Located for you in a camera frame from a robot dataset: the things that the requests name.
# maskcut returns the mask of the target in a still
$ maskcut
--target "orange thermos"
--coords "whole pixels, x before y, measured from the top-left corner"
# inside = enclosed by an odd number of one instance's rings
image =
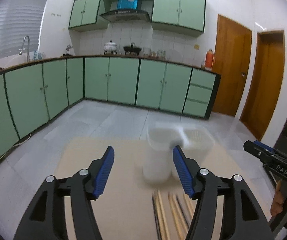
[[[213,63],[213,52],[212,49],[208,50],[207,55],[205,57],[205,67],[212,68]]]

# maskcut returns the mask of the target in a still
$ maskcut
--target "drawer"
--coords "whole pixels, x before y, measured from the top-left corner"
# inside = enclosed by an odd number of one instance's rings
[[[190,83],[212,89],[215,78],[216,78],[215,74],[202,71],[202,70],[198,70],[198,69],[194,69],[192,71]]]
[[[187,98],[209,103],[211,93],[210,89],[190,85]]]
[[[205,117],[205,112],[207,108],[207,104],[186,100],[183,113]]]

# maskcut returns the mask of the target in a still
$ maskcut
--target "window blind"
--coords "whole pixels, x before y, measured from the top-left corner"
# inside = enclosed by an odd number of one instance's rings
[[[38,49],[42,15],[47,0],[0,0],[0,58],[19,54],[23,38],[30,51]],[[27,52],[27,39],[23,54]]]

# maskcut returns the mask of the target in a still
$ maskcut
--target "beige tabletop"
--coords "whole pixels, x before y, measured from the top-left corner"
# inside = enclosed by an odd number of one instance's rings
[[[149,150],[146,141],[74,138],[67,145],[57,166],[56,178],[70,177],[80,169],[87,168],[93,160],[102,157],[108,146],[112,146],[115,150],[115,162],[104,193],[97,201],[91,202],[102,238],[104,240],[157,240],[151,195],[159,188],[170,238],[178,240],[167,192],[177,193],[184,206],[183,189],[180,182],[172,177],[162,185],[150,185],[144,181],[142,165],[145,152]],[[223,147],[215,144],[202,158],[197,156],[196,151],[184,150],[184,153],[189,158],[198,159],[202,168],[209,169],[217,176],[231,178],[234,174],[240,174],[253,191],[267,219],[270,218],[269,207],[261,200],[256,187],[250,183],[246,174]],[[65,197],[65,207],[69,240],[75,240],[69,197]],[[213,240],[219,239],[222,209],[223,197],[219,196]]]

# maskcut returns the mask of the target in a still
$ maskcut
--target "brown door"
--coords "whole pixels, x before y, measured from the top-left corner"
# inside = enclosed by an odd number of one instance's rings
[[[215,61],[212,71],[221,74],[213,111],[235,116],[245,87],[252,32],[218,15]]]
[[[260,33],[251,86],[241,121],[261,140],[280,93],[285,66],[284,33]]]

